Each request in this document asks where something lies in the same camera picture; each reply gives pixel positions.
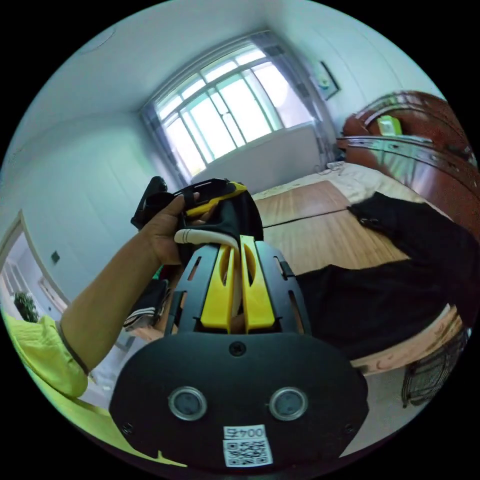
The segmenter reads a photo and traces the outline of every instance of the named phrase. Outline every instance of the picture frame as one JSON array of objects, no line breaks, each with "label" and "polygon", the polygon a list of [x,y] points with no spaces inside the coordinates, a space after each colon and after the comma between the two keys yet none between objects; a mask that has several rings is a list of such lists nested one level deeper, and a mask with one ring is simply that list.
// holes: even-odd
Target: picture frame
[{"label": "picture frame", "polygon": [[339,84],[330,73],[328,67],[321,60],[316,62],[316,65],[314,66],[314,78],[316,87],[323,100],[327,101],[340,91]]}]

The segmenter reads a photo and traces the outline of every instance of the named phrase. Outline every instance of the yellow-green object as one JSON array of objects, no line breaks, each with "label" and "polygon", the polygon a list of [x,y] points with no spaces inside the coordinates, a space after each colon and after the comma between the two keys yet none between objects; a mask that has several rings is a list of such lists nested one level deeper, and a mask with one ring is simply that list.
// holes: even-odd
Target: yellow-green object
[{"label": "yellow-green object", "polygon": [[254,237],[240,235],[240,254],[246,332],[270,328],[275,322],[274,311]]},{"label": "yellow-green object", "polygon": [[13,318],[3,310],[1,314],[28,373],[65,418],[84,432],[128,454],[152,462],[186,467],[164,458],[160,452],[158,458],[152,459],[134,450],[120,433],[108,410],[77,398],[87,389],[88,379],[66,349],[50,317],[44,316],[38,323],[29,323]]},{"label": "yellow-green object", "polygon": [[385,136],[396,136],[402,134],[402,126],[398,118],[394,118],[390,115],[383,115],[378,120],[378,127],[380,133]]},{"label": "yellow-green object", "polygon": [[200,318],[201,324],[208,329],[222,329],[230,333],[234,268],[235,250],[228,245],[221,245]]},{"label": "yellow-green object", "polygon": [[153,276],[153,280],[158,280],[160,277],[160,273],[162,273],[164,266],[162,265],[157,271],[156,274]]}]

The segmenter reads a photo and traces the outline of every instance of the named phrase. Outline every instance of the hand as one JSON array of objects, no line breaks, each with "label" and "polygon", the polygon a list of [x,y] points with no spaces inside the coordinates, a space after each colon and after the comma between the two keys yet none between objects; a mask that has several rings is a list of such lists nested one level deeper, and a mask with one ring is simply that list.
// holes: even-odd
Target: hand
[{"label": "hand", "polygon": [[[158,212],[140,231],[145,235],[162,265],[180,265],[179,249],[174,241],[177,231],[178,216],[185,208],[183,195],[175,197],[168,206]],[[191,225],[202,225],[212,215],[213,208],[194,220]]]}]

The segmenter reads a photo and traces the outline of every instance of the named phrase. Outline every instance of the wooden furniture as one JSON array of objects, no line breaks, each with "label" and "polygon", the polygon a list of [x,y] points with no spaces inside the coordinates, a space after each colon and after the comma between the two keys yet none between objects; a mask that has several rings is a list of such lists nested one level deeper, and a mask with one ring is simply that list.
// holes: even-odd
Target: wooden furniture
[{"label": "wooden furniture", "polygon": [[378,98],[349,116],[342,134],[345,137],[378,136],[377,120],[383,115],[398,119],[404,135],[430,139],[437,150],[476,163],[467,135],[450,105],[420,91],[394,91]]},{"label": "wooden furniture", "polygon": [[445,150],[392,136],[337,140],[346,161],[378,170],[431,202],[480,241],[480,173]]}]

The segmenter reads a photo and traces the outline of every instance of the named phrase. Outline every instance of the door frame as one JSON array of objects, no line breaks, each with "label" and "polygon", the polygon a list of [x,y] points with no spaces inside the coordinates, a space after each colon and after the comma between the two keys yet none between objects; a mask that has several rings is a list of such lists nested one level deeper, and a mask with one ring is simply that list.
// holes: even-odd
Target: door frame
[{"label": "door frame", "polygon": [[45,265],[40,260],[40,256],[32,241],[32,237],[30,235],[29,229],[25,222],[25,216],[22,210],[18,212],[17,216],[15,217],[15,220],[13,220],[12,224],[8,227],[7,231],[5,232],[5,235],[0,241],[0,271],[3,269],[5,265],[5,261],[9,256],[10,250],[12,249],[15,242],[19,239],[22,233],[25,234],[28,248],[30,249],[33,255],[33,258],[35,259],[35,262],[39,266],[42,275],[45,277],[45,279],[48,281],[51,287],[55,290],[55,292],[58,294],[61,300],[65,302],[67,306],[69,306],[71,302],[62,292],[59,286],[55,283],[54,279],[51,277],[51,275],[45,268]]}]

